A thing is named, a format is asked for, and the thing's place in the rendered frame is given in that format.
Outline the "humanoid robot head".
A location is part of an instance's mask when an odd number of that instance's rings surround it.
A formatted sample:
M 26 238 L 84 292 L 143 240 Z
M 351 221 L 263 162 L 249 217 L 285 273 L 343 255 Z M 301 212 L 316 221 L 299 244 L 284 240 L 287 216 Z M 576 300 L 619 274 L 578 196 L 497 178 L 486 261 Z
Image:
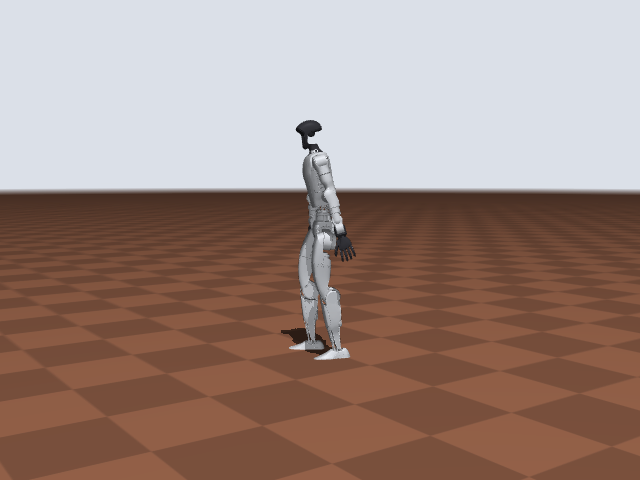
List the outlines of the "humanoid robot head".
M 300 123 L 297 127 L 296 127 L 296 131 L 301 135 L 302 137 L 302 146 L 303 149 L 308 149 L 309 148 L 309 155 L 312 154 L 311 151 L 317 149 L 318 152 L 323 152 L 319 147 L 318 144 L 308 144 L 308 136 L 309 137 L 313 137 L 315 135 L 315 132 L 321 131 L 322 127 L 321 125 L 314 120 L 307 120 L 304 121 L 302 123 Z M 317 152 L 317 150 L 315 150 Z

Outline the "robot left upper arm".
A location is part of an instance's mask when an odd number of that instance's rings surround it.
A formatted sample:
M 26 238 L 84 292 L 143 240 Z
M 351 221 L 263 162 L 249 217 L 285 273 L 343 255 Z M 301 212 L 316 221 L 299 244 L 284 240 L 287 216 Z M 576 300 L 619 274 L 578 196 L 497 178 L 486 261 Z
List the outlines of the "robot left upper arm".
M 325 191 L 331 189 L 336 194 L 336 189 L 330 173 L 329 161 L 327 156 L 324 154 L 320 154 L 312 157 L 312 164 L 314 169 L 318 173 L 321 184 L 325 187 Z M 328 203 L 324 196 L 325 191 L 321 194 L 321 198 L 324 202 Z

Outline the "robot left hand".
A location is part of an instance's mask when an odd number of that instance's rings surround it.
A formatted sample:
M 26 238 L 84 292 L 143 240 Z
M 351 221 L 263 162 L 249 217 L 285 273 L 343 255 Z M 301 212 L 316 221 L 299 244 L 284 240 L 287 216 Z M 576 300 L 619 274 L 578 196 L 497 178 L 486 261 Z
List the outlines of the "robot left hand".
M 344 226 L 344 225 L 343 225 L 343 226 Z M 334 227 L 335 235 L 336 235 L 336 237 L 338 238 L 338 239 L 337 239 L 337 241 L 336 241 L 336 242 L 337 242 L 337 245 L 336 245 L 336 248 L 335 248 L 335 256 L 337 256 L 337 251 L 338 251 L 338 246 L 339 246 L 339 250 L 340 250 L 340 254 L 341 254 L 341 259 L 342 259 L 342 261 L 344 261 L 343 251 L 342 251 L 342 250 L 344 250 L 344 254 L 345 254 L 346 261 L 348 261 L 348 256 L 347 256 L 346 249 L 347 249 L 347 251 L 348 251 L 348 254 L 349 254 L 349 256 L 350 256 L 350 259 L 352 259 L 352 255 L 351 255 L 351 252 L 350 252 L 349 247 L 351 248 L 351 251 L 353 252 L 354 257 L 356 256 L 356 254 L 355 254 L 355 251 L 354 251 L 354 249 L 353 249 L 353 247 L 352 247 L 352 243 L 351 243 L 351 241 L 349 240 L 349 238 L 348 238 L 348 237 L 346 237 L 346 236 L 345 236 L 345 235 L 347 234 L 345 226 L 344 226 L 344 230 L 345 230 L 345 232 L 340 233 L 340 234 L 337 234 L 336 229 L 335 229 L 335 227 Z

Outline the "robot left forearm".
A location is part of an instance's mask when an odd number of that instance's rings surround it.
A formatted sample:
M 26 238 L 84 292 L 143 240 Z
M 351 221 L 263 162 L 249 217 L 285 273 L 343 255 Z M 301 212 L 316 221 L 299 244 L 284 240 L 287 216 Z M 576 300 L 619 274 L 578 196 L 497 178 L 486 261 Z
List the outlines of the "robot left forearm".
M 333 217 L 332 224 L 335 226 L 337 234 L 345 232 L 344 226 L 342 223 L 343 219 L 340 216 L 341 212 L 339 208 L 340 204 L 339 204 L 338 197 L 336 196 L 335 192 L 331 189 L 326 190 L 324 196 L 328 202 L 327 209 L 329 210 L 330 217 Z

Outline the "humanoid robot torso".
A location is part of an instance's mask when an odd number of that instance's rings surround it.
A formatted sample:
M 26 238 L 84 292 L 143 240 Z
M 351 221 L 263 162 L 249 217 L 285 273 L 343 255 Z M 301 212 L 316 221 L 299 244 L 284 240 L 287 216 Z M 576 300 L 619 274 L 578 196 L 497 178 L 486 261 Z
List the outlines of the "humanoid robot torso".
M 318 150 L 316 152 L 315 150 L 312 150 L 312 154 L 307 155 L 303 162 L 303 178 L 306 184 L 311 205 L 313 208 L 321 206 L 321 210 L 316 210 L 316 220 L 313 222 L 312 226 L 314 238 L 316 234 L 322 233 L 322 229 L 330 229 L 331 233 L 335 234 L 335 226 L 332 224 L 332 217 L 330 217 L 329 210 L 327 210 L 326 206 L 328 205 L 328 203 L 324 202 L 321 198 L 321 194 L 325 191 L 325 187 L 321 184 L 318 173 L 313 167 L 312 157 L 320 154 L 326 155 L 329 161 L 329 169 L 332 176 L 330 160 L 325 152 L 318 152 Z M 323 210 L 324 208 L 325 210 Z

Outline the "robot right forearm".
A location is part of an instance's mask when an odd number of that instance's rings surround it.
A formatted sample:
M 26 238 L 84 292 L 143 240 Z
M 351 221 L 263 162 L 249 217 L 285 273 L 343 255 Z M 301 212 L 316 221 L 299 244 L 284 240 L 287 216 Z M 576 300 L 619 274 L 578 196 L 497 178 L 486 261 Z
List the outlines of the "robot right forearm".
M 308 219 L 308 222 L 309 222 L 309 225 L 311 226 L 311 229 L 312 229 L 313 222 L 316 220 L 316 213 L 317 213 L 316 210 L 319 210 L 320 206 L 313 208 L 311 203 L 309 203 L 308 209 L 309 209 L 309 216 L 310 216 L 309 219 Z

